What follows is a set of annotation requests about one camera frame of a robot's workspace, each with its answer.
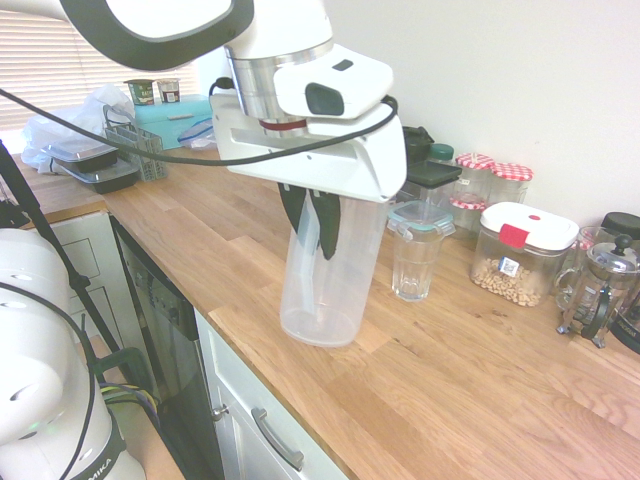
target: cable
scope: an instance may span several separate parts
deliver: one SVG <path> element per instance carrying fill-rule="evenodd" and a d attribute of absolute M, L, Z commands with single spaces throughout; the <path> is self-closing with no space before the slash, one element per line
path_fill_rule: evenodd
<path fill-rule="evenodd" d="M 143 402 L 141 402 L 140 400 L 138 400 L 137 398 L 110 400 L 110 401 L 105 401 L 105 403 L 107 405 L 118 405 L 120 403 L 135 403 L 139 407 L 142 407 L 145 412 L 147 412 L 147 416 L 149 416 L 151 418 L 151 421 L 153 422 L 154 426 L 157 429 L 161 428 L 160 427 L 160 417 L 158 416 L 158 413 L 154 412 L 153 410 L 149 410 L 149 407 L 146 404 L 144 404 Z"/>
<path fill-rule="evenodd" d="M 103 395 L 113 390 L 121 391 L 126 395 L 133 395 L 136 398 L 139 398 L 141 401 L 148 403 L 154 411 L 158 411 L 158 401 L 149 392 L 137 385 L 121 385 L 118 383 L 102 382 L 100 383 L 100 387 L 100 391 Z"/>
<path fill-rule="evenodd" d="M 62 319 L 65 322 L 67 322 L 67 324 L 73 330 L 73 333 L 75 333 L 78 339 L 80 340 L 80 344 L 82 345 L 82 350 L 84 350 L 86 358 L 90 358 L 90 355 L 93 352 L 93 348 L 91 347 L 89 338 L 86 336 L 84 332 L 82 332 L 82 330 L 80 330 L 78 325 L 76 325 L 73 319 L 64 310 L 62 310 L 57 305 L 51 303 L 46 298 L 42 298 L 41 296 L 36 295 L 35 293 L 31 293 L 28 290 L 24 290 L 20 287 L 16 287 L 8 283 L 0 282 L 0 289 L 9 290 L 10 292 L 14 292 L 24 297 L 30 298 L 31 300 L 34 300 L 35 302 L 38 302 L 41 305 L 44 305 L 45 307 L 49 308 L 50 310 L 58 314 L 60 317 L 62 317 Z M 82 430 L 80 431 L 80 437 L 78 438 L 76 450 L 73 453 L 73 456 L 71 457 L 71 460 L 67 465 L 67 468 L 64 470 L 59 480 L 65 480 L 67 478 L 67 475 L 69 475 L 69 472 L 71 471 L 74 464 L 76 463 L 76 460 L 80 456 L 80 451 L 82 450 L 82 444 L 84 443 L 84 439 L 87 436 L 87 431 L 89 430 L 89 423 L 91 421 L 91 412 L 93 410 L 93 403 L 96 396 L 96 383 L 95 383 L 95 377 L 93 374 L 93 367 L 87 364 L 87 370 L 89 371 L 89 405 L 87 406 L 87 413 L 84 416 L 84 423 L 82 424 Z"/>
<path fill-rule="evenodd" d="M 382 127 L 384 127 L 387 123 L 389 123 L 398 113 L 398 102 L 395 98 L 387 95 L 382 100 L 381 103 L 389 106 L 391 108 L 391 113 L 387 115 L 384 119 L 380 120 L 377 123 L 374 123 L 370 127 L 364 128 L 362 130 L 358 130 L 357 132 L 348 133 L 346 135 L 341 135 L 339 137 L 334 137 L 328 140 L 321 140 L 319 142 L 313 142 L 308 145 L 302 145 L 300 147 L 287 148 L 285 150 L 280 150 L 279 152 L 267 153 L 264 155 L 258 155 L 255 157 L 248 158 L 235 158 L 232 160 L 200 160 L 197 158 L 186 158 L 186 157 L 170 157 L 168 155 L 160 155 L 158 153 L 145 152 L 143 150 L 139 150 L 137 148 L 129 147 L 128 145 L 123 145 L 118 142 L 114 142 L 113 140 L 106 139 L 101 137 L 100 135 L 96 135 L 95 133 L 91 133 L 87 130 L 84 130 L 80 127 L 75 126 L 73 123 L 69 123 L 62 118 L 56 117 L 49 112 L 45 112 L 44 110 L 31 105 L 29 102 L 22 100 L 19 97 L 7 92 L 0 88 L 0 96 L 5 97 L 12 102 L 21 105 L 32 112 L 37 113 L 38 115 L 47 118 L 53 122 L 59 123 L 63 127 L 67 127 L 74 132 L 77 132 L 85 137 L 91 138 L 92 140 L 96 140 L 98 142 L 104 143 L 105 145 L 109 145 L 111 147 L 118 148 L 123 152 L 129 152 L 135 155 L 141 155 L 143 157 L 151 158 L 153 160 L 159 160 L 161 162 L 167 163 L 178 163 L 178 164 L 188 164 L 188 165 L 203 165 L 209 167 L 232 167 L 237 165 L 250 165 L 253 163 L 265 162 L 267 160 L 273 160 L 276 158 L 287 157 L 289 155 L 296 155 L 298 153 L 305 153 L 311 150 L 318 150 L 320 148 L 330 147 L 332 145 L 337 145 L 339 143 L 344 143 L 349 140 L 353 140 L 354 138 L 362 137 L 363 135 L 367 135 L 371 132 L 374 132 Z"/>
<path fill-rule="evenodd" d="M 213 90 L 216 87 L 222 88 L 223 90 L 231 90 L 232 88 L 236 88 L 236 86 L 233 84 L 233 79 L 229 77 L 220 77 L 215 82 L 213 82 L 209 87 L 210 97 L 213 96 Z"/>

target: plastic bag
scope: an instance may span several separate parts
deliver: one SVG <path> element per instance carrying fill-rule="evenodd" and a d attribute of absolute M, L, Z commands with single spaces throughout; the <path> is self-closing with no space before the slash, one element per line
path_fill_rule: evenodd
<path fill-rule="evenodd" d="M 216 136 L 213 132 L 213 120 L 207 118 L 200 120 L 191 128 L 182 132 L 178 142 L 183 147 L 192 150 L 212 150 L 217 148 Z"/>
<path fill-rule="evenodd" d="M 112 84 L 104 85 L 91 93 L 80 107 L 55 110 L 51 113 L 91 133 L 103 135 L 105 120 L 102 109 L 104 105 L 116 107 L 131 115 L 135 114 L 131 99 Z M 118 116 L 113 116 L 113 119 L 128 121 L 125 117 Z M 22 161 L 36 168 L 38 173 L 63 173 L 63 170 L 51 157 L 41 151 L 42 148 L 60 140 L 81 136 L 79 133 L 40 115 L 29 119 L 22 135 L 27 142 L 22 152 Z"/>

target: drawer handle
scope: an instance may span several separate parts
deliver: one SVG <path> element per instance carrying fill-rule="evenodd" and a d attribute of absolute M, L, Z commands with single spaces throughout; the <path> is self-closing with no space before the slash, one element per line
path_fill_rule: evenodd
<path fill-rule="evenodd" d="M 282 457 L 282 459 L 291 465 L 296 471 L 302 471 L 302 461 L 304 460 L 304 455 L 302 452 L 292 452 L 286 445 L 282 443 L 282 441 L 269 430 L 269 426 L 267 422 L 265 422 L 265 418 L 267 418 L 267 411 L 264 408 L 252 408 L 251 416 L 258 425 L 260 432 L 264 435 L 264 438 L 267 439 L 267 442 L 273 447 L 273 449 Z"/>
<path fill-rule="evenodd" d="M 167 119 L 170 122 L 173 122 L 174 120 L 184 120 L 185 118 L 193 118 L 193 113 L 185 113 L 183 115 L 167 116 Z"/>
<path fill-rule="evenodd" d="M 214 408 L 211 412 L 211 416 L 213 417 L 214 422 L 219 422 L 224 417 L 225 413 L 229 413 L 229 407 L 227 407 L 224 403 L 221 407 Z"/>

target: window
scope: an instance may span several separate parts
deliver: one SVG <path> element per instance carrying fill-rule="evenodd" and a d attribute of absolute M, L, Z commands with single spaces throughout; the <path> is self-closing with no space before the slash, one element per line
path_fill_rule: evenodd
<path fill-rule="evenodd" d="M 124 80 L 177 77 L 182 94 L 199 93 L 191 63 L 169 72 L 140 72 L 104 57 L 66 22 L 0 11 L 0 86 L 51 111 L 81 105 L 91 92 Z M 31 111 L 0 98 L 0 131 L 22 129 Z"/>

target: black cable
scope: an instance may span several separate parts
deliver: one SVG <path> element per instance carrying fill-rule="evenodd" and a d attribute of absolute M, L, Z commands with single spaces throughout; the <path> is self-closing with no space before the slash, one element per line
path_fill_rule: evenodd
<path fill-rule="evenodd" d="M 101 137 L 100 135 L 96 135 L 95 133 L 91 133 L 87 130 L 77 127 L 73 123 L 69 123 L 66 120 L 63 120 L 62 118 L 59 118 L 59 117 L 56 117 L 55 115 L 50 114 L 49 112 L 45 112 L 44 110 L 34 105 L 31 105 L 29 102 L 22 100 L 19 97 L 16 97 L 15 95 L 7 92 L 6 90 L 3 90 L 2 88 L 0 88 L 0 96 L 3 96 L 11 100 L 12 102 L 17 103 L 18 105 L 21 105 L 44 118 L 47 118 L 53 122 L 59 123 L 63 127 L 67 127 L 68 129 L 73 130 L 74 132 L 84 135 L 85 137 L 91 138 L 92 140 L 96 140 L 98 142 L 104 143 L 105 145 L 118 148 L 123 152 L 129 152 L 135 155 L 141 155 L 143 157 L 151 158 L 153 160 L 158 160 L 161 162 L 189 164 L 189 165 L 203 165 L 203 166 L 209 166 L 209 167 L 232 167 L 236 165 L 250 165 L 253 163 L 273 160 L 275 158 L 287 157 L 289 155 L 296 155 L 298 153 L 304 153 L 304 152 L 309 152 L 311 150 L 318 150 L 320 148 L 330 147 L 332 145 L 344 143 L 349 140 L 353 140 L 354 138 L 362 137 L 363 135 L 367 135 L 371 132 L 374 132 L 379 128 L 382 128 L 383 126 L 385 126 L 391 120 L 393 120 L 393 118 L 398 113 L 398 102 L 396 101 L 395 98 L 387 95 L 381 100 L 381 103 L 388 105 L 391 108 L 391 113 L 384 119 L 380 120 L 379 122 L 371 125 L 370 127 L 359 130 L 357 132 L 348 133 L 346 135 L 341 135 L 339 137 L 334 137 L 328 140 L 313 142 L 308 145 L 302 145 L 300 147 L 287 148 L 279 152 L 272 152 L 264 155 L 258 155 L 255 157 L 236 158 L 232 160 L 200 160 L 196 158 L 170 157 L 168 155 L 160 155 L 157 153 L 145 152 L 137 148 L 129 147 L 128 145 L 123 145 L 121 143 L 114 142 L 113 140 L 106 139 L 104 137 Z"/>
<path fill-rule="evenodd" d="M 91 347 L 91 343 L 89 342 L 89 337 L 87 337 L 87 335 L 82 330 L 80 330 L 80 327 L 76 325 L 76 323 L 69 316 L 69 314 L 67 314 L 67 312 L 62 310 L 60 307 L 58 307 L 54 303 L 51 303 L 46 298 L 42 298 L 41 296 L 36 295 L 35 293 L 31 293 L 28 290 L 24 290 L 20 287 L 16 287 L 15 285 L 10 285 L 8 283 L 0 282 L 0 289 L 9 290 L 10 292 L 14 292 L 24 297 L 30 298 L 31 300 L 34 300 L 35 302 L 38 302 L 39 304 L 44 305 L 48 309 L 52 310 L 54 313 L 62 317 L 64 321 L 67 322 L 67 324 L 69 324 L 69 326 L 73 330 L 73 333 L 75 333 L 78 339 L 80 340 L 80 344 L 82 345 L 82 349 L 85 352 L 85 356 L 87 358 L 90 358 L 90 356 L 93 354 L 93 347 Z M 87 413 L 85 414 L 85 417 L 84 417 L 84 423 L 82 424 L 82 430 L 80 431 L 80 437 L 78 439 L 76 450 L 73 453 L 73 456 L 71 457 L 71 461 L 67 465 L 67 468 L 62 473 L 60 480 L 65 480 L 65 478 L 67 478 L 67 475 L 69 475 L 69 472 L 71 471 L 74 464 L 76 463 L 76 460 L 80 456 L 84 439 L 87 436 L 87 431 L 89 430 L 89 423 L 91 421 L 91 412 L 93 410 L 93 403 L 96 396 L 96 384 L 95 384 L 95 377 L 93 374 L 93 367 L 87 364 L 87 370 L 89 371 L 89 405 L 87 406 Z"/>
<path fill-rule="evenodd" d="M 231 90 L 232 88 L 236 88 L 236 86 L 233 84 L 233 79 L 229 77 L 220 77 L 209 87 L 210 97 L 213 96 L 213 91 L 216 87 L 222 88 L 223 90 Z"/>

